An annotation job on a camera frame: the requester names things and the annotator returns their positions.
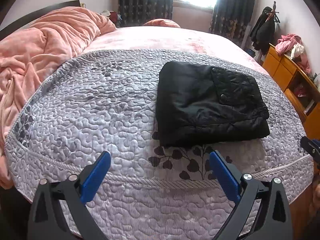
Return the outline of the pink pillow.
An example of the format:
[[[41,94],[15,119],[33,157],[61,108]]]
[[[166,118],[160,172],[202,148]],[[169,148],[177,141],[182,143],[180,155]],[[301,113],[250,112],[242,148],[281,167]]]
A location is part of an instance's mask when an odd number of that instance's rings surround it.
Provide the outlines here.
[[[143,24],[144,26],[156,26],[156,27],[171,27],[171,28],[180,28],[180,25],[174,22],[173,20],[157,18],[150,20]]]

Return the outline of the black pants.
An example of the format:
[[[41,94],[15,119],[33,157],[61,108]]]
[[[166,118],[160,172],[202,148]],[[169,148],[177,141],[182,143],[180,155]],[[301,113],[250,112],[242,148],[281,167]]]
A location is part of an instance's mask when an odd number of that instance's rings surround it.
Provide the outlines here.
[[[156,120],[163,147],[261,139],[270,133],[269,116],[250,75],[176,61],[159,72]]]

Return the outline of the right dark curtain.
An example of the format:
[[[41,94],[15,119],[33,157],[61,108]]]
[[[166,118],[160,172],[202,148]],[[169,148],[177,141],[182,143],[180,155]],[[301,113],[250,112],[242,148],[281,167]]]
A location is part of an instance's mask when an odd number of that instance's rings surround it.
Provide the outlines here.
[[[209,32],[242,44],[251,20],[255,0],[217,0]]]

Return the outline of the orange wooden cabinet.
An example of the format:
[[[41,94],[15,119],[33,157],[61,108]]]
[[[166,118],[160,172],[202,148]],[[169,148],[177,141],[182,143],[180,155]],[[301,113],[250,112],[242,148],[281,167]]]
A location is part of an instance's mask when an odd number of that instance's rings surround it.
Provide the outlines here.
[[[270,45],[263,68],[289,99],[310,139],[319,139],[319,91],[303,70],[287,55]]]

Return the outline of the pink fleece blanket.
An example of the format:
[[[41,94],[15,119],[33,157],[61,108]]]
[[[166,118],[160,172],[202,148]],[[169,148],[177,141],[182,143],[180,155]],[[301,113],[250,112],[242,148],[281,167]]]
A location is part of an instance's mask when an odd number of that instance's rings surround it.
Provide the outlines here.
[[[4,145],[25,103],[61,64],[80,55],[95,38],[115,30],[116,25],[106,16],[82,7],[64,7],[1,40],[2,188],[14,184]]]

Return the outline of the grey quilted bedspread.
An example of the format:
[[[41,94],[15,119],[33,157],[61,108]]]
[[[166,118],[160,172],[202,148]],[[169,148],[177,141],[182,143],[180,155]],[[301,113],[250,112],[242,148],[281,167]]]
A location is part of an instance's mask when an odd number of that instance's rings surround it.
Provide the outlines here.
[[[155,117],[158,75],[168,61],[253,76],[270,117],[264,139],[163,148]],[[289,202],[313,179],[294,107],[246,52],[213,34],[128,27],[102,35],[48,77],[23,107],[5,144],[16,190],[33,200],[42,178],[79,174],[101,152],[111,167],[87,207],[110,239],[212,239],[234,206],[209,169],[218,150],[254,178],[283,182]]]

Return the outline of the black clothes on coat rack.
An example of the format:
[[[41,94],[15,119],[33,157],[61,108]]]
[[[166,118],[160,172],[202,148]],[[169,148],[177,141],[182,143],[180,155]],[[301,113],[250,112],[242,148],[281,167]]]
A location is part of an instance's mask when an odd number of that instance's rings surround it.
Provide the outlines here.
[[[270,43],[274,38],[275,24],[280,23],[276,7],[276,1],[274,1],[272,7],[263,9],[249,35],[253,48],[256,51],[261,51],[262,55],[265,55],[269,50]]]

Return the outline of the dark headboard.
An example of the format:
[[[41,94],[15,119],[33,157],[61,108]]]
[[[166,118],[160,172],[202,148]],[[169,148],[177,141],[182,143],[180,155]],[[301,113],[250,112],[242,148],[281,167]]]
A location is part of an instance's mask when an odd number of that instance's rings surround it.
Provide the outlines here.
[[[39,9],[37,11],[33,11],[17,19],[16,21],[12,22],[8,26],[6,26],[4,29],[2,29],[0,32],[0,39],[3,40],[4,38],[6,38],[7,36],[15,32],[16,30],[20,29],[24,25],[31,23],[32,21],[44,16],[45,14],[53,10],[61,9],[64,7],[81,7],[81,4],[79,0],[73,0],[73,1],[50,5],[45,8]]]

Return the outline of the dark window curtain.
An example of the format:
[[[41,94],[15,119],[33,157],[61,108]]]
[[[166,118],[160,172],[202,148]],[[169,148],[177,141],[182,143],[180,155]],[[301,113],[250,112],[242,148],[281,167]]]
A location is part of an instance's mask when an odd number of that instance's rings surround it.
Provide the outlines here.
[[[174,0],[118,0],[120,27],[132,27],[157,18],[172,19]]]

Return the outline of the pink clothes pile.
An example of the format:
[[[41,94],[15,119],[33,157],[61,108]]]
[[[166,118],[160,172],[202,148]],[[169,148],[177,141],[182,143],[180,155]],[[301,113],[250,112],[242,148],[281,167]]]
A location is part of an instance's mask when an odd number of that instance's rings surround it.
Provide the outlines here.
[[[302,39],[296,34],[282,35],[275,46],[278,55],[290,53],[290,59],[295,60],[296,64],[302,68],[306,74],[311,74],[308,56],[305,51]]]

